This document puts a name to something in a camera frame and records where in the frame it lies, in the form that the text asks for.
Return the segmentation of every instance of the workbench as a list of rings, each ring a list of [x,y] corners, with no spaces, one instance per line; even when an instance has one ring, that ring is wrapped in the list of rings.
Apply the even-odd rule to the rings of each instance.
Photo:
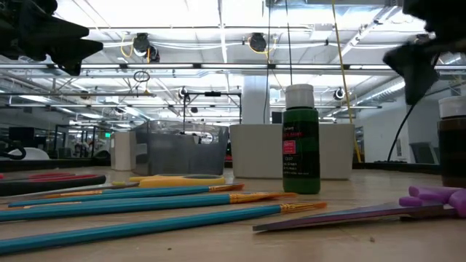
[[[113,180],[124,180],[133,175],[107,167],[60,171],[107,174]],[[231,181],[232,171],[226,170],[225,176]],[[245,183],[246,191],[282,190],[281,180],[241,179],[235,182]],[[328,203],[328,208],[324,210],[18,253],[2,256],[0,261],[465,261],[466,251],[463,248],[466,243],[466,220],[460,219],[377,221],[290,231],[252,231],[252,226],[257,224],[397,201],[399,197],[408,195],[410,185],[440,186],[441,177],[354,170],[351,180],[323,181],[319,195],[302,195],[298,199],[0,223],[0,239],[8,239],[282,202],[319,200]]]

